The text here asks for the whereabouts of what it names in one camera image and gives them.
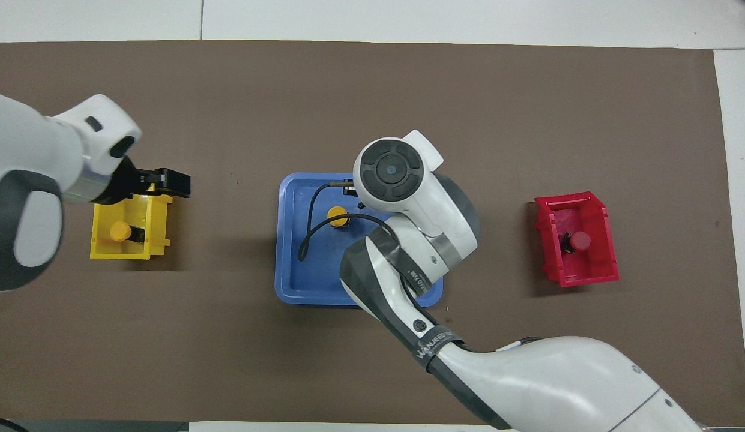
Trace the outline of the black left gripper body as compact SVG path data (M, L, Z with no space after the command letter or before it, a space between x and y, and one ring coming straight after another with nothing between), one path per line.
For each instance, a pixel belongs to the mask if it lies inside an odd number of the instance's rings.
M150 192L152 184L159 181L161 173L156 170L137 169L129 156L120 161L112 172L108 186L105 188L105 204L114 205L124 199L131 199L133 195L158 196L155 191Z

